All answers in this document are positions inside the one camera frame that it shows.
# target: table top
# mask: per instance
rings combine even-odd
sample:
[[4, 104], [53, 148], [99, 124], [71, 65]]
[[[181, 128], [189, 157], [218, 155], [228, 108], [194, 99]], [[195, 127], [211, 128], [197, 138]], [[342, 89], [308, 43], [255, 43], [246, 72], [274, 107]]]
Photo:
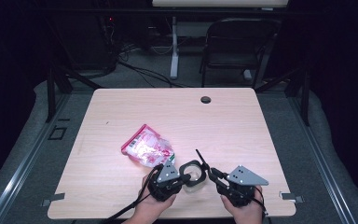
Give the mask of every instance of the table top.
[[153, 0], [153, 7], [286, 7], [288, 0]]
[[[203, 96], [211, 102], [204, 104]], [[200, 161], [197, 148], [222, 172], [241, 164], [267, 179], [263, 194], [270, 216], [296, 212], [293, 203], [279, 196], [290, 190], [253, 89], [100, 89], [91, 98], [56, 189], [64, 199], [51, 202], [48, 216], [106, 218], [132, 203], [151, 168], [130, 160], [120, 148], [143, 124], [172, 144], [177, 170]], [[133, 209], [121, 218], [132, 214]], [[231, 217], [209, 179], [196, 192], [182, 189], [161, 215], [193, 217]]]

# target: chair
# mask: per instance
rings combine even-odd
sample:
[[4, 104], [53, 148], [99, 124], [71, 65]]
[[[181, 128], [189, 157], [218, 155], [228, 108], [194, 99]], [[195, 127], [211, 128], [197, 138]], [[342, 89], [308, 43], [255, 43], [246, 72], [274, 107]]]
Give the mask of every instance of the chair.
[[202, 87], [207, 68], [255, 70], [255, 88], [266, 45], [278, 33], [280, 23], [273, 20], [228, 18], [208, 29], [200, 66]]

